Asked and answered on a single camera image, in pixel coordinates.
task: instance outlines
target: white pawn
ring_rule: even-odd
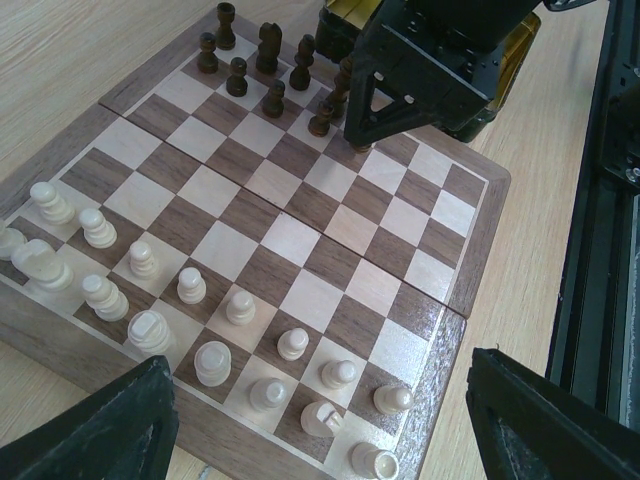
[[[85,208],[78,215],[84,229],[84,238],[93,248],[109,248],[118,238],[116,229],[108,222],[100,210]]]
[[[256,313],[256,305],[249,292],[234,293],[227,304],[227,318],[234,325],[246,325]]]
[[[40,207],[42,218],[51,225],[68,223],[76,214],[75,209],[58,193],[56,187],[48,182],[34,184],[29,194]]]
[[[278,408],[287,399],[287,387],[277,378],[263,378],[251,388],[249,402],[259,412]]]
[[[202,301],[207,293],[207,284],[197,268],[188,267],[178,276],[178,297],[184,303],[193,305]]]
[[[100,275],[88,275],[82,280],[84,299],[107,322],[122,319],[129,311],[129,300],[115,283]]]
[[[27,239],[15,228],[9,228],[0,220],[0,260],[11,260],[11,254],[20,245],[27,243]]]
[[[200,383],[207,387],[217,387],[231,373],[231,351],[222,342],[205,343],[196,352],[193,366]]]
[[[362,442],[351,454],[351,466],[357,475],[377,480],[394,480],[398,477],[398,458],[388,450]]]
[[[374,392],[373,403],[380,413],[393,415],[413,407],[413,394],[408,388],[385,385]]]
[[[357,376],[358,369],[351,360],[332,361],[322,369],[322,383],[332,390],[345,387],[355,381]]]
[[[73,270],[44,240],[34,239],[17,247],[11,263],[48,292],[64,290],[73,281]]]
[[[129,266],[131,273],[136,277],[149,280],[158,273],[159,263],[151,251],[151,246],[138,240],[129,247]]]
[[[284,332],[278,340],[278,353],[285,360],[292,362],[299,359],[309,345],[309,335],[302,328],[294,328]]]
[[[304,407],[302,429],[314,437],[335,437],[343,424],[342,416],[329,402],[313,402]]]
[[[134,347],[149,356],[166,354],[176,346],[167,320],[153,310],[144,310],[133,317],[127,336]]]

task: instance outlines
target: black chess piece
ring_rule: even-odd
[[[323,100],[318,104],[315,116],[309,120],[309,132],[316,137],[324,137],[329,133],[331,127],[331,116],[333,115],[333,105],[328,100]]]
[[[336,84],[336,88],[334,88],[327,96],[327,100],[329,100],[333,105],[333,118],[341,118],[344,115],[347,96],[351,89],[352,68],[353,60],[351,55],[347,55],[340,61],[340,71],[333,79],[333,82]]]
[[[279,118],[284,111],[284,103],[282,97],[284,97],[284,82],[282,80],[274,80],[269,93],[262,101],[262,111],[267,117]]]
[[[216,73],[218,71],[218,57],[213,53],[216,49],[216,37],[213,33],[204,32],[200,35],[200,55],[198,55],[198,70],[202,73]]]
[[[260,45],[258,45],[258,57],[256,68],[266,75],[276,73],[278,69],[278,55],[282,46],[282,30],[276,23],[265,22],[260,27]]]
[[[216,30],[216,39],[220,50],[231,50],[236,46],[236,35],[231,30],[231,23],[236,18],[236,7],[228,2],[218,4],[218,23],[220,26]]]
[[[289,77],[289,85],[294,90],[303,91],[309,88],[309,83],[311,82],[309,67],[313,65],[313,53],[315,51],[316,41],[313,35],[305,34],[298,44],[298,53],[294,57],[298,66],[293,69]]]
[[[247,62],[240,57],[235,57],[229,64],[231,76],[227,78],[227,92],[233,97],[244,97],[247,94]]]

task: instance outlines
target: wooden table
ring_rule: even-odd
[[[294,44],[315,31],[321,6],[319,0],[271,0],[258,8],[250,0],[234,3],[258,24],[277,20]],[[205,0],[3,2],[0,179],[211,6]],[[564,14],[537,10],[542,28],[509,101],[472,144],[505,166],[512,183],[424,479],[484,476],[464,403],[474,347],[499,346],[537,372],[546,367],[607,8],[600,0]],[[84,396],[0,344],[0,445]],[[200,477],[205,468],[209,476]],[[176,449],[168,478],[226,477]]]

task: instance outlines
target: folding chessboard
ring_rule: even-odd
[[[234,50],[216,51],[220,69],[196,69],[198,36],[216,28],[210,13],[91,107],[2,185],[7,223],[50,243],[75,272],[63,293],[39,290],[0,262],[5,316],[0,339],[94,391],[141,360],[126,338],[137,312],[162,313],[179,348],[169,358],[180,415],[178,443],[234,478],[356,478],[349,452],[370,441],[392,450],[399,478],[417,478],[442,402],[465,320],[477,291],[509,184],[508,173],[430,128],[354,152],[342,122],[326,137],[306,125],[329,93],[336,67],[320,59],[307,91],[288,88],[285,113],[264,116],[260,101],[273,78],[286,80],[294,50],[283,45],[274,76],[255,71],[258,28],[236,17]],[[247,59],[248,93],[224,82],[231,58]],[[77,220],[45,223],[26,193],[50,180],[78,211],[100,208],[118,240],[90,247]],[[145,240],[161,262],[141,281],[127,250]],[[178,273],[194,266],[205,299],[182,303]],[[97,273],[127,296],[119,322],[98,319],[79,283]],[[256,300],[247,326],[224,318],[239,289]],[[304,356],[276,350],[285,331],[310,337]],[[219,340],[232,371],[219,387],[200,384],[197,349]],[[326,389],[319,369],[350,359],[360,376]],[[280,378],[290,396],[257,413],[248,389]],[[415,406],[383,416],[372,393],[405,385]],[[344,416],[332,439],[305,434],[302,409],[326,399]]]

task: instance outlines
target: chessboard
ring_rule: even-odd
[[[398,478],[418,478],[504,203],[509,175],[432,128],[356,153],[342,121],[326,137],[306,124],[330,91],[335,66],[316,59],[308,90],[287,89],[285,113],[262,114],[274,77],[286,80],[295,50],[282,46],[275,76],[253,68],[258,28],[239,16],[234,50],[220,69],[195,67],[198,37],[215,11],[134,71],[2,184],[9,227],[49,243],[74,271],[61,293],[41,290],[0,261],[5,309],[0,339],[93,392],[143,359],[127,338],[133,316],[161,313],[177,339],[174,372],[178,444],[233,478],[360,478],[349,456],[362,441],[395,453]],[[233,57],[247,60],[246,96],[224,87]],[[118,237],[86,242],[77,218],[44,221],[28,199],[49,181],[76,212],[97,208]],[[156,277],[129,269],[128,249],[146,241]],[[195,267],[207,293],[188,305],[178,275]],[[129,300],[124,319],[105,322],[84,302],[82,279],[106,276]],[[248,291],[255,318],[232,325],[229,298]],[[284,361],[276,344],[300,327],[309,345]],[[220,341],[231,373],[217,387],[196,377],[195,352]],[[356,381],[330,390],[330,360],[351,360]],[[275,411],[257,412],[250,387],[274,377],[287,388]],[[382,415],[373,392],[409,388],[414,406]],[[334,438],[300,426],[308,404],[331,402],[344,419]]]

